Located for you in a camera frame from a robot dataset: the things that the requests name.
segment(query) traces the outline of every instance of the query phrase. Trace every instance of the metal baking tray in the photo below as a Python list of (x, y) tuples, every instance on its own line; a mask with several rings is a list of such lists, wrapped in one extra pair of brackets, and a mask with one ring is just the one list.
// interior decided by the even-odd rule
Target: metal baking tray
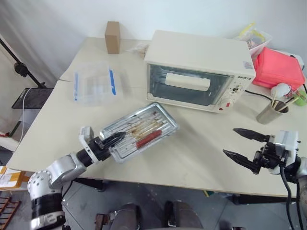
[(100, 135), (107, 138), (116, 132), (126, 132), (125, 138), (109, 149), (114, 159), (122, 163), (178, 129), (171, 115), (154, 102), (108, 125), (100, 131)]

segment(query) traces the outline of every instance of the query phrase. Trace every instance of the concrete floor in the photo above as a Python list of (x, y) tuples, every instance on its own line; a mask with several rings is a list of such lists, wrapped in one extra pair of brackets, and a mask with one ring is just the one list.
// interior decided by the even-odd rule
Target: concrete floor
[[(2, 192), (1, 196), (10, 195)], [(22, 204), (8, 230), (27, 230), (31, 218), (31, 203), (27, 192), (13, 192), (13, 200)], [(109, 182), (107, 189), (97, 190), (74, 182), (63, 201), (66, 223), (72, 230), (94, 230), (97, 213), (108, 213), (123, 204), (133, 202), (141, 207), (141, 229), (161, 226), (164, 203), (181, 200), (189, 203), (198, 213), (206, 230), (231, 230), (231, 226), (247, 230), (289, 230), (285, 204), (234, 205), (223, 194), (206, 197), (201, 190), (169, 186)], [(291, 205), (292, 219), (299, 229), (295, 204)]]

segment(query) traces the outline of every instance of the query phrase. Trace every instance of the stainless steel cup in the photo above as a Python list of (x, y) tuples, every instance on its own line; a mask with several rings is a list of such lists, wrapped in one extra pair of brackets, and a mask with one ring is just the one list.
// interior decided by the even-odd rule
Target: stainless steel cup
[(256, 120), (264, 125), (270, 123), (271, 121), (275, 120), (281, 115), (289, 112), (288, 107), (285, 107), (282, 111), (278, 112), (278, 110), (284, 107), (285, 105), (286, 104), (284, 102), (278, 101), (276, 108), (273, 109), (271, 103), (269, 103), (267, 107), (265, 107), (264, 110), (262, 110), (262, 112), (257, 115)]

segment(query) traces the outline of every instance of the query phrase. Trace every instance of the oven door handle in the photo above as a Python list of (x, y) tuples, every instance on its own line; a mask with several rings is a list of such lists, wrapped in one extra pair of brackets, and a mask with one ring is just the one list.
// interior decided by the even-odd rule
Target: oven door handle
[(165, 84), (190, 90), (207, 91), (210, 87), (210, 81), (211, 80), (207, 78), (197, 78), (186, 75), (167, 73)]

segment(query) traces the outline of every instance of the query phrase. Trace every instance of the red plastic box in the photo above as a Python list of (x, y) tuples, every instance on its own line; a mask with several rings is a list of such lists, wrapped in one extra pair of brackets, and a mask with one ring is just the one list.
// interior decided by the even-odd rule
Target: red plastic box
[(304, 74), (296, 58), (264, 48), (255, 62), (253, 84), (272, 88), (286, 83), (296, 90), (305, 83)]

